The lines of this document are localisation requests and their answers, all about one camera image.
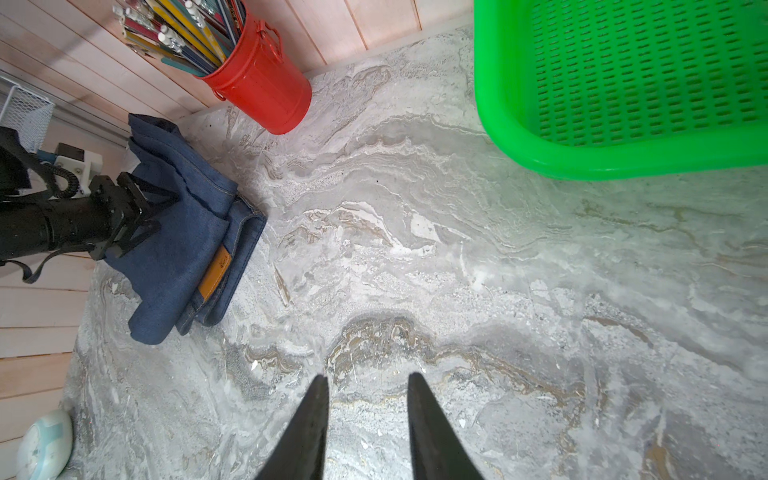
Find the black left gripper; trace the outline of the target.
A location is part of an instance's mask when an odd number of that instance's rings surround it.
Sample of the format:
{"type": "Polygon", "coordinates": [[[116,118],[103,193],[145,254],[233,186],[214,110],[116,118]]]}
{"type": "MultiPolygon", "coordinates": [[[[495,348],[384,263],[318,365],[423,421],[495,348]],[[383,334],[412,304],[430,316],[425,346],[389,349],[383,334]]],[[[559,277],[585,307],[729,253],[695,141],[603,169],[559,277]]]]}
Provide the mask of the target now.
{"type": "Polygon", "coordinates": [[[161,229],[159,215],[179,201],[171,190],[123,172],[95,176],[90,194],[1,203],[1,260],[41,253],[122,257],[161,229]]]}

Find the white round clock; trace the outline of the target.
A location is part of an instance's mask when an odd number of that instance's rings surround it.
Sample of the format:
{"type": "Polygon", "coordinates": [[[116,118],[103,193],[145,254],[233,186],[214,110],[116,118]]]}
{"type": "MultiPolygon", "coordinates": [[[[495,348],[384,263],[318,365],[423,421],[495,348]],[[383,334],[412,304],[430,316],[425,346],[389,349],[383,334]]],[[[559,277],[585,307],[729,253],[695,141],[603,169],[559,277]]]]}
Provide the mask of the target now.
{"type": "Polygon", "coordinates": [[[62,409],[36,420],[22,438],[16,457],[16,478],[57,479],[73,450],[73,424],[62,409]]]}

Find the green plastic basket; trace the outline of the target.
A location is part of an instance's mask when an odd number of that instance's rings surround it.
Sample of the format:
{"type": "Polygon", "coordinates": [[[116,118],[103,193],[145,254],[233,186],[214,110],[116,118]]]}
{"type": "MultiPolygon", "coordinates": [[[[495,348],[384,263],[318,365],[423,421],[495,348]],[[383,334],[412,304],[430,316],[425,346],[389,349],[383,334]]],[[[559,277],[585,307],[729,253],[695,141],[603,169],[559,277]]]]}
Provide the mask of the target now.
{"type": "Polygon", "coordinates": [[[767,161],[763,1],[478,1],[478,115],[538,174],[619,180],[767,161]]]}

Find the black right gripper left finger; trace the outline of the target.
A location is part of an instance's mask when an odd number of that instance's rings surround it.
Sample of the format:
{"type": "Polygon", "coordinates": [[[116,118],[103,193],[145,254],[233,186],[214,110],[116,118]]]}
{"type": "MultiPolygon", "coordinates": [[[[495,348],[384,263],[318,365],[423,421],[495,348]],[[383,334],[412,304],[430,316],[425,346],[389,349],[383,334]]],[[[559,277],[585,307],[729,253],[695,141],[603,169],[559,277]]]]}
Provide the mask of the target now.
{"type": "Polygon", "coordinates": [[[256,479],[322,479],[328,420],[328,379],[317,375],[256,479]]]}

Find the red metal pencil bucket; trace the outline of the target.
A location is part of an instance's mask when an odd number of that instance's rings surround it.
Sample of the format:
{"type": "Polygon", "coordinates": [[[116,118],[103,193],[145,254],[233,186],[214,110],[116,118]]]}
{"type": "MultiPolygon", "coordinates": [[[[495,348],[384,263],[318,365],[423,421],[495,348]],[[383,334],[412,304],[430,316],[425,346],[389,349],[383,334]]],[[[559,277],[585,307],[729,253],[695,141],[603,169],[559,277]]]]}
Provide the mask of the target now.
{"type": "Polygon", "coordinates": [[[284,52],[277,29],[252,13],[231,55],[202,81],[274,135],[297,127],[312,100],[310,82],[284,52]]]}

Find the dark blue denim trousers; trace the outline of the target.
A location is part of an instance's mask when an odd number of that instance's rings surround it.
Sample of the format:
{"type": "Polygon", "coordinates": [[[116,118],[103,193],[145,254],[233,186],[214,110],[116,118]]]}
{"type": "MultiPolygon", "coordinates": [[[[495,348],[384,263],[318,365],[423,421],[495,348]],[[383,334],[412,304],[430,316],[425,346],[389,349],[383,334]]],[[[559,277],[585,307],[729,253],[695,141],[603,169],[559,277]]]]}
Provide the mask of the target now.
{"type": "Polygon", "coordinates": [[[157,345],[172,330],[185,335],[195,322],[221,322],[267,218],[176,124],[132,114],[129,125],[129,148],[138,159],[133,175],[177,193],[178,200],[158,215],[158,232],[106,262],[141,300],[128,322],[131,337],[157,345]]]}

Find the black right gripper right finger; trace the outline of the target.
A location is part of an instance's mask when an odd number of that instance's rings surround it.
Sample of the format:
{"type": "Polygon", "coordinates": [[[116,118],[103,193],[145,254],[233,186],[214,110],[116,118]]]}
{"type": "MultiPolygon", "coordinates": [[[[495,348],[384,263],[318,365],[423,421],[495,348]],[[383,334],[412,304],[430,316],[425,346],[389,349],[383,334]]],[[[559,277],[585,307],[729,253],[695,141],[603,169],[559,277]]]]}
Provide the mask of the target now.
{"type": "Polygon", "coordinates": [[[414,479],[482,479],[424,376],[417,372],[408,377],[407,411],[414,479]]]}

